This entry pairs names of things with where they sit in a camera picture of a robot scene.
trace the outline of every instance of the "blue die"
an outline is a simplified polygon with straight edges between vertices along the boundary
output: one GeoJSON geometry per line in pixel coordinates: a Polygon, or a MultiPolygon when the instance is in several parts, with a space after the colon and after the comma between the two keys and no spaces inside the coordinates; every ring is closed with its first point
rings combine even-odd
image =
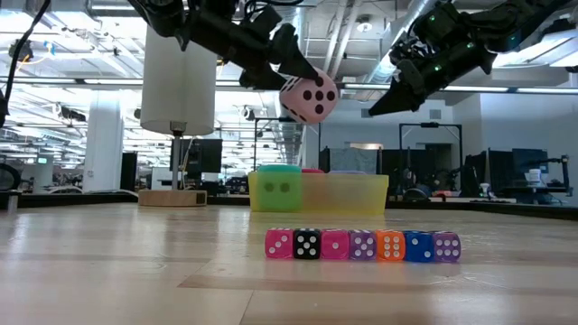
{"type": "Polygon", "coordinates": [[[406,230],[406,261],[429,263],[434,261],[434,239],[431,233],[406,230]]]}

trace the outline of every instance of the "wooden tabletop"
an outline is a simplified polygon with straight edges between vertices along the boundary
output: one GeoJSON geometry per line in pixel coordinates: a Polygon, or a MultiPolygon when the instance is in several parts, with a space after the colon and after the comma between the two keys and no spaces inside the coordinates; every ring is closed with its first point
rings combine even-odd
{"type": "Polygon", "coordinates": [[[2,324],[578,324],[578,223],[136,204],[0,215],[2,324]],[[458,265],[265,260],[268,228],[450,230],[458,265]]]}

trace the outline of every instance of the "pink die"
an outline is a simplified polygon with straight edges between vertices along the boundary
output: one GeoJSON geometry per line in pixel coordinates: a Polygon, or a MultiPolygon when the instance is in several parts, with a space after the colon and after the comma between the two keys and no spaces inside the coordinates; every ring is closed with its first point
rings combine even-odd
{"type": "Polygon", "coordinates": [[[269,258],[293,258],[293,230],[291,228],[267,230],[265,255],[269,258]]]}
{"type": "Polygon", "coordinates": [[[340,259],[349,258],[350,234],[342,229],[322,230],[322,258],[340,259]]]}
{"type": "Polygon", "coordinates": [[[339,92],[335,82],[322,70],[316,80],[292,77],[281,88],[279,99],[297,122],[320,123],[337,105],[339,92]]]}

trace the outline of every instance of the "magenta die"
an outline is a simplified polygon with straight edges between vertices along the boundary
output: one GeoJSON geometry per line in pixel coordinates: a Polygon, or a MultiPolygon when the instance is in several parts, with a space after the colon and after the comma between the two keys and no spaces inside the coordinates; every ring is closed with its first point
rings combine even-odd
{"type": "Polygon", "coordinates": [[[433,260],[435,262],[454,263],[461,256],[461,241],[457,234],[449,231],[432,233],[433,260]]]}
{"type": "Polygon", "coordinates": [[[297,122],[320,123],[337,105],[335,82],[322,70],[315,70],[319,74],[316,80],[289,78],[279,93],[282,107],[297,122]]]}
{"type": "Polygon", "coordinates": [[[350,234],[343,229],[322,230],[322,258],[345,260],[350,257],[350,234]]]}
{"type": "Polygon", "coordinates": [[[369,230],[350,230],[350,259],[369,261],[376,258],[376,234],[369,230]]]}
{"type": "Polygon", "coordinates": [[[269,258],[293,258],[293,230],[291,228],[267,230],[265,255],[269,258]]]}

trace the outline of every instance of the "orange die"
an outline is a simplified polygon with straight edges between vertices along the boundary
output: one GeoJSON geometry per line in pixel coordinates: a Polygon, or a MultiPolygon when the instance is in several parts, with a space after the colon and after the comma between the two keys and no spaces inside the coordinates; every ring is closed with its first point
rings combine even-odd
{"type": "Polygon", "coordinates": [[[395,230],[377,230],[378,260],[402,261],[406,256],[406,238],[404,233],[395,230]]]}

